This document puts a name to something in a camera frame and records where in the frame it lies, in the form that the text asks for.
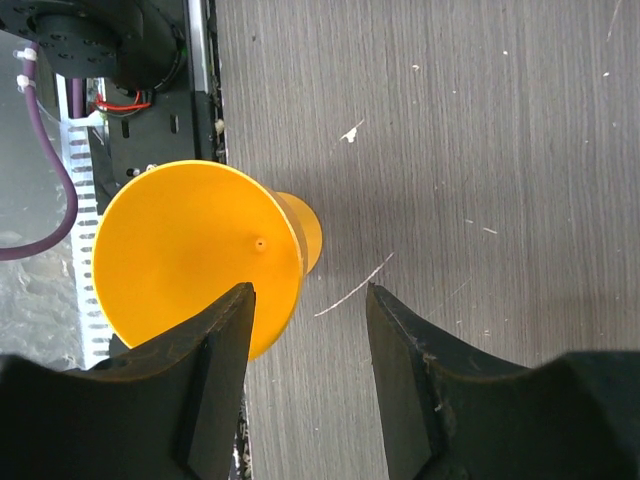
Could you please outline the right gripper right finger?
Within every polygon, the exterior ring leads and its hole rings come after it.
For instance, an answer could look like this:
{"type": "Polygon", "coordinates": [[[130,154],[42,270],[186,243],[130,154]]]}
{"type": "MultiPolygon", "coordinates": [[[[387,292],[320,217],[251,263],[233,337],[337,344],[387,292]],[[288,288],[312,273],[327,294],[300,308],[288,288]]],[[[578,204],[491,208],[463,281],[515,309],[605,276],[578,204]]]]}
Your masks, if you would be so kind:
{"type": "Polygon", "coordinates": [[[366,320],[393,479],[635,479],[639,355],[573,351],[527,368],[370,284],[366,320]]]}

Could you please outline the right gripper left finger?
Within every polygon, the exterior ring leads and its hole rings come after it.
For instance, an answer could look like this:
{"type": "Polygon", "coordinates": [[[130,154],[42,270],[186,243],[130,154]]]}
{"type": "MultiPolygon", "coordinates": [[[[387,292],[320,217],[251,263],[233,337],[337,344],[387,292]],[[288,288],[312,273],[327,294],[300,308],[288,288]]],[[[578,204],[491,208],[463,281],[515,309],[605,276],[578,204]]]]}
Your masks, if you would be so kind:
{"type": "Polygon", "coordinates": [[[224,479],[256,295],[241,283],[202,312],[95,367],[1,359],[5,479],[224,479]]]}

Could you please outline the orange goblet front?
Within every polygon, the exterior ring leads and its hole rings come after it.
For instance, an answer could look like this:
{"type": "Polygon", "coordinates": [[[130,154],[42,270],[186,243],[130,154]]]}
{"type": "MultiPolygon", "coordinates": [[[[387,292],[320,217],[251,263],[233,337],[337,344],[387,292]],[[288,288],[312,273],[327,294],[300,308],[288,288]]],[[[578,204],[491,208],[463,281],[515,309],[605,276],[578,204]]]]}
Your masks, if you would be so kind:
{"type": "Polygon", "coordinates": [[[123,187],[96,232],[92,280],[111,328],[134,348],[251,283],[248,356],[282,335],[321,255],[321,223],[299,197],[232,167],[185,160],[123,187]]]}

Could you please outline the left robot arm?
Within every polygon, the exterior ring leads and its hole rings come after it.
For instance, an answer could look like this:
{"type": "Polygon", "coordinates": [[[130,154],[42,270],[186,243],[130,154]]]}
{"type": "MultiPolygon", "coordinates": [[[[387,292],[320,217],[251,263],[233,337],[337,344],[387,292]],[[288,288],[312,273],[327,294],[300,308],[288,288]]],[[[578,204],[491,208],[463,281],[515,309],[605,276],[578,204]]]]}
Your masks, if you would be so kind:
{"type": "Polygon", "coordinates": [[[185,62],[179,24],[160,1],[3,1],[1,30],[36,47],[65,78],[160,91],[185,62]]]}

